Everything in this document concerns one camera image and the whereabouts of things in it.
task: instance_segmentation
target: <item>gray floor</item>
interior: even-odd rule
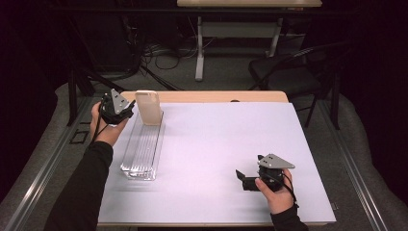
[[[295,49],[298,44],[281,43],[281,51]],[[206,49],[204,80],[195,82],[195,58],[182,59],[171,70],[162,70],[149,64],[149,68],[157,75],[185,90],[247,90],[252,86],[247,66],[250,60],[261,58],[268,50],[264,40],[250,43],[219,39],[212,41]],[[171,66],[175,62],[162,56],[158,65]],[[150,76],[142,72],[131,78],[117,81],[117,84],[130,90],[149,89],[165,90]],[[94,83],[97,95],[109,90],[105,86]],[[56,91],[59,103],[53,118],[44,132],[38,147],[15,182],[12,190],[0,205],[0,229],[19,227],[19,230],[42,230],[53,202],[79,162],[85,149],[84,144],[76,144],[81,135],[75,132],[88,131],[89,108],[98,97],[86,99],[79,95],[81,116],[71,128],[68,122],[67,85]],[[309,97],[294,101],[296,107],[310,103]],[[306,139],[317,164],[323,185],[331,202],[336,203],[336,223],[322,227],[311,227],[311,230],[408,230],[408,210],[386,187],[375,168],[370,163],[370,150],[364,128],[354,112],[352,104],[341,98],[340,131],[333,130],[327,121],[326,102],[320,102],[313,115],[311,125],[304,129]],[[304,122],[307,111],[298,113]],[[53,159],[55,153],[61,154],[60,159]],[[27,191],[38,181],[38,174],[44,170],[49,160],[55,161],[56,168],[50,178],[43,179],[46,187],[39,189],[38,197],[34,197],[30,206],[25,205]],[[359,181],[363,179],[363,188]],[[139,230],[180,230],[180,228],[139,228]],[[100,227],[98,230],[136,230],[129,227]],[[182,230],[213,230],[213,228],[188,228]],[[270,230],[270,228],[234,228],[234,230]]]

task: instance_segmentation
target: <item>table leg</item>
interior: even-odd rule
[[[195,69],[195,81],[203,80],[203,71],[204,71],[204,51],[203,51],[203,32],[202,32],[202,21],[201,16],[198,17],[197,22],[197,67]]]
[[[337,130],[339,126],[339,94],[340,94],[340,74],[335,73],[332,88],[330,119]]]
[[[278,18],[278,21],[276,23],[275,33],[274,33],[275,35],[273,36],[272,43],[270,44],[270,49],[267,52],[268,57],[272,57],[275,54],[276,46],[278,44],[280,32],[282,29],[282,22],[283,22],[283,18]]]

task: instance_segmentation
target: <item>hand-mounted device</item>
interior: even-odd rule
[[[100,114],[107,124],[119,124],[123,119],[132,117],[132,109],[135,106],[135,102],[136,100],[133,100],[129,104],[126,98],[115,89],[112,89],[111,94],[106,93],[102,97]]]
[[[259,178],[274,192],[283,187],[282,168],[294,168],[294,165],[273,154],[268,154],[266,157],[258,155],[258,165]],[[242,187],[245,191],[258,191],[258,187],[255,185],[255,179],[258,177],[246,177],[238,170],[236,173],[238,179],[242,181]]]

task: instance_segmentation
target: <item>desk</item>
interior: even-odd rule
[[[194,8],[311,8],[320,7],[320,0],[177,0],[179,7]],[[279,40],[282,18],[276,22],[197,22],[197,66],[195,80],[203,80],[204,51],[203,37],[224,38],[272,38],[268,56],[273,56]]]
[[[123,95],[132,99],[134,94]],[[132,181],[120,171],[132,127],[126,126],[114,147],[99,225],[271,225],[264,196],[243,191],[235,174],[238,169],[256,175],[257,155],[269,152],[296,165],[292,173],[300,218],[319,224],[336,221],[293,105],[282,92],[159,91],[159,95],[167,103],[161,104],[166,129],[157,178]],[[237,98],[264,102],[229,103]],[[185,103],[174,103],[177,100]]]

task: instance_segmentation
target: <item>transparent box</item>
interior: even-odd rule
[[[144,125],[139,113],[132,128],[120,169],[130,180],[152,181],[156,179],[165,124]]]

